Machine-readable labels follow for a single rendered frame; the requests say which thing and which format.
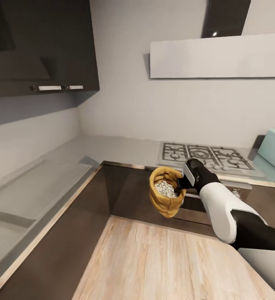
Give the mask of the popcorn bag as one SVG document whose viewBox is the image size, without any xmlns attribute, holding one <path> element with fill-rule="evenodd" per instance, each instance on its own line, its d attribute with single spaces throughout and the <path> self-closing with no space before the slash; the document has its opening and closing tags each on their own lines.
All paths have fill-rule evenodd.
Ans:
<svg viewBox="0 0 275 300">
<path fill-rule="evenodd" d="M 156 168 L 149 178 L 150 200 L 153 206 L 166 218 L 175 216 L 183 204 L 183 198 L 187 192 L 187 188 L 178 189 L 177 178 L 183 178 L 183 175 L 178 170 L 167 166 Z M 171 186 L 177 197 L 163 195 L 157 190 L 156 185 L 163 182 Z"/>
</svg>

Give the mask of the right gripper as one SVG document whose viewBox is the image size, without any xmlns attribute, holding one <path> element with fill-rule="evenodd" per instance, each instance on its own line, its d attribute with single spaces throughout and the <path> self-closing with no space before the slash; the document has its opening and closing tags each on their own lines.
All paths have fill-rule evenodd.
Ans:
<svg viewBox="0 0 275 300">
<path fill-rule="evenodd" d="M 186 181 L 185 178 L 177 178 L 177 185 L 179 190 L 182 188 L 193 188 L 190 182 Z"/>
</svg>

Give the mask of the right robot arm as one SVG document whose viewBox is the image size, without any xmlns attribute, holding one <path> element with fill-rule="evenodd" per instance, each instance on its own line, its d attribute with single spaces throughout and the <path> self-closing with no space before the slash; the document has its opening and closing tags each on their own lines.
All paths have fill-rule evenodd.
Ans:
<svg viewBox="0 0 275 300">
<path fill-rule="evenodd" d="M 231 245 L 275 291 L 275 228 L 240 200 L 198 159 L 183 165 L 178 189 L 197 190 L 219 241 Z"/>
</svg>

